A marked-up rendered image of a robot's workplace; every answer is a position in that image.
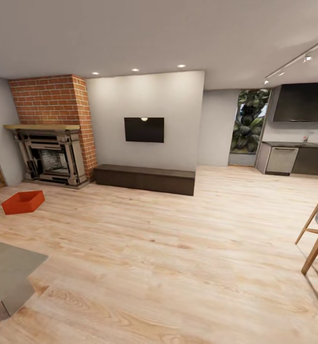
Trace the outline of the storage box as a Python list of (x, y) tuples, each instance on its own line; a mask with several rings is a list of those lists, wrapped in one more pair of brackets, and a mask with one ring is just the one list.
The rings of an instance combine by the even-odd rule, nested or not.
[(43, 191), (16, 193), (3, 202), (2, 208), (6, 215), (31, 213), (45, 201)]

